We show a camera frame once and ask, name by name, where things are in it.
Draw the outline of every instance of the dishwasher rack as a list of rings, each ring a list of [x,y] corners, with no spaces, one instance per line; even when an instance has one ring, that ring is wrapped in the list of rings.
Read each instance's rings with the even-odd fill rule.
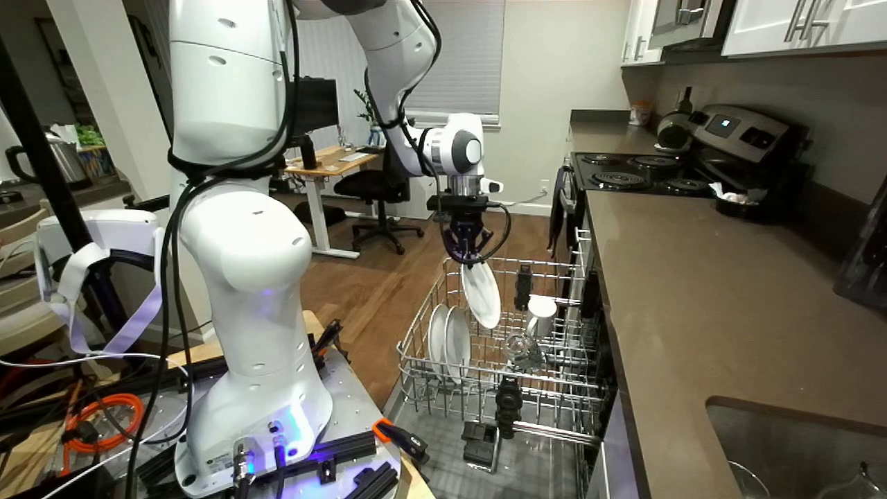
[[[520,387],[515,433],[592,445],[613,387],[595,382],[595,323],[578,318],[578,300],[571,300],[571,291],[585,286],[585,262],[491,257],[487,265],[498,282],[502,321],[494,329],[483,329],[469,312],[470,364],[461,365],[463,380],[452,380],[444,365],[426,358],[431,307],[469,309],[461,291],[461,268],[455,261],[444,261],[444,271],[397,344],[404,408],[497,424],[497,390],[502,380],[513,380]],[[551,332],[535,337],[541,354],[529,365],[515,364],[508,348],[513,337],[526,337],[529,309],[515,307],[520,268],[531,273],[531,294],[556,300]]]

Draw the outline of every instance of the window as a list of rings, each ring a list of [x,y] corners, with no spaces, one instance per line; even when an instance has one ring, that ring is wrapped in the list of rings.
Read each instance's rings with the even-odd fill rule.
[[[480,113],[487,126],[498,124],[502,88],[502,24],[504,0],[425,0],[436,17],[444,50],[431,71],[407,99],[407,113],[420,124],[441,124],[445,113]],[[366,59],[346,18],[300,18],[300,71],[311,78],[336,78],[340,126],[362,107],[355,88],[362,88]]]
[[[425,6],[441,28],[444,52],[416,85],[407,110],[420,118],[470,110],[484,124],[497,124],[504,0],[426,0]]]

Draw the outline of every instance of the white cabinet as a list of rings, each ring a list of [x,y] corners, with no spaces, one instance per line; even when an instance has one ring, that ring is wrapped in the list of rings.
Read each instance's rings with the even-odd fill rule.
[[[832,24],[832,45],[887,41],[887,0],[846,0]]]
[[[724,56],[779,52],[797,46],[802,2],[739,0],[731,13]]]
[[[650,31],[656,18],[656,0],[632,0],[628,2],[628,21],[620,46],[623,65],[656,64],[662,50],[650,46]]]
[[[887,41],[887,0],[739,0],[724,56],[836,52]]]

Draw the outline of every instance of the computer monitor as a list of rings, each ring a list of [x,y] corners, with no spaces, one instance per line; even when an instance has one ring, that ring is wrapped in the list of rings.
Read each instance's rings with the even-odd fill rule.
[[[294,142],[315,126],[339,124],[336,79],[300,78],[294,104]]]

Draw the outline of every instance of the stovetop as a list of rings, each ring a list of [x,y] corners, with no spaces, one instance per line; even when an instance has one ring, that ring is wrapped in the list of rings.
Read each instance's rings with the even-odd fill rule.
[[[573,156],[578,192],[707,196],[707,176],[682,156]]]

